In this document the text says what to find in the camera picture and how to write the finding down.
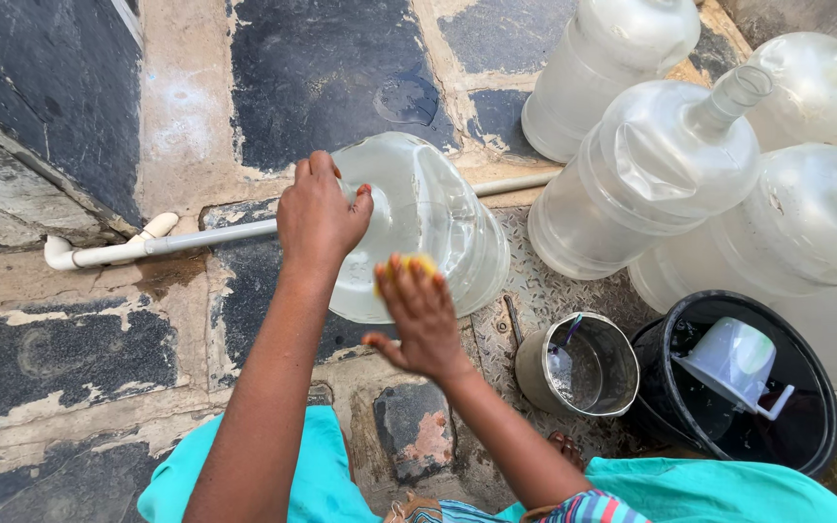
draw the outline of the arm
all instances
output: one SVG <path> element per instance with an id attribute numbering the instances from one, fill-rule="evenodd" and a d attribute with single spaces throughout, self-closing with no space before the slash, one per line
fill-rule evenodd
<path id="1" fill-rule="evenodd" d="M 296 166 L 280 198 L 283 267 L 183 521 L 285 520 L 315 349 L 341 262 L 366 232 L 369 186 L 354 206 L 325 152 Z"/>
<path id="2" fill-rule="evenodd" d="M 381 266 L 374 273 L 402 343 L 378 332 L 366 334 L 364 342 L 397 367 L 428 376 L 441 387 L 529 510 L 559 505 L 592 489 L 583 473 L 560 459 L 557 450 L 473 368 L 460 346 L 444 277 L 440 273 L 429 276 L 416 263 L 404 267 L 396 255 L 389 260 L 392 278 L 384 275 Z"/>

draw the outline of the jug handle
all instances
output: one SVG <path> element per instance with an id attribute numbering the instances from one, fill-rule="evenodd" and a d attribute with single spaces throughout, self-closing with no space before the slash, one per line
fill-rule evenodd
<path id="1" fill-rule="evenodd" d="M 787 404 L 787 400 L 790 399 L 790 396 L 792 396 L 793 390 L 795 390 L 793 385 L 787 385 L 786 388 L 783 389 L 783 393 L 780 394 L 780 398 L 776 398 L 774 406 L 771 407 L 770 410 L 766 410 L 764 407 L 758 405 L 758 414 L 761 414 L 761 416 L 772 422 L 773 420 L 776 420 L 777 415 L 780 414 L 780 410 L 783 409 L 783 406 Z"/>

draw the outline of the woman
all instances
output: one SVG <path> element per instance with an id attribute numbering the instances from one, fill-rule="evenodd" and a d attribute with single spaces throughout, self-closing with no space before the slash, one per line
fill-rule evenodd
<path id="1" fill-rule="evenodd" d="M 368 185 L 352 206 L 336 176 L 325 152 L 296 166 L 276 214 L 284 258 L 267 317 L 223 416 L 187 435 L 141 495 L 139 510 L 152 523 L 381 520 L 351 481 L 331 407 L 305 406 L 341 261 L 373 210 Z M 569 438 L 541 437 L 474 369 L 441 274 L 395 255 L 390 264 L 390 277 L 381 266 L 375 277 L 402 342 L 377 332 L 363 342 L 441 387 L 520 503 L 493 517 L 410 495 L 384 521 L 837 521 L 837 498 L 776 465 L 597 458 L 585 475 Z"/>

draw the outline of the yellow sponge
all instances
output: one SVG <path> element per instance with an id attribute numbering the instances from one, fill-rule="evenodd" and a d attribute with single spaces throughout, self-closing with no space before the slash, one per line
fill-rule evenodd
<path id="1" fill-rule="evenodd" d="M 403 267 L 409 267 L 412 263 L 412 260 L 418 262 L 419 265 L 425 272 L 428 273 L 428 276 L 433 277 L 435 273 L 438 272 L 438 264 L 434 262 L 434 258 L 431 255 L 426 254 L 424 252 L 413 252 L 412 254 L 400 254 L 399 259 L 401 260 L 401 264 Z M 392 278 L 392 263 L 387 260 L 386 261 L 386 277 Z M 373 293 L 376 296 L 379 296 L 379 286 L 377 282 L 373 283 Z"/>

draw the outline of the hand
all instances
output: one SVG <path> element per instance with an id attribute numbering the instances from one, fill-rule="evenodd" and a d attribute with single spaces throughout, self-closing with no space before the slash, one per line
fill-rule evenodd
<path id="1" fill-rule="evenodd" d="M 389 263 L 392 278 L 386 276 L 381 264 L 374 277 L 402 343 L 380 332 L 366 333 L 362 342 L 379 350 L 393 365 L 436 382 L 475 372 L 460 346 L 458 320 L 445 277 L 429 275 L 418 261 L 405 267 L 398 254 L 390 256 Z"/>
<path id="2" fill-rule="evenodd" d="M 296 182 L 286 188 L 276 208 L 284 267 L 336 273 L 364 237 L 373 212 L 370 186 L 361 185 L 352 206 L 335 177 L 341 173 L 325 151 L 315 151 L 296 164 Z"/>

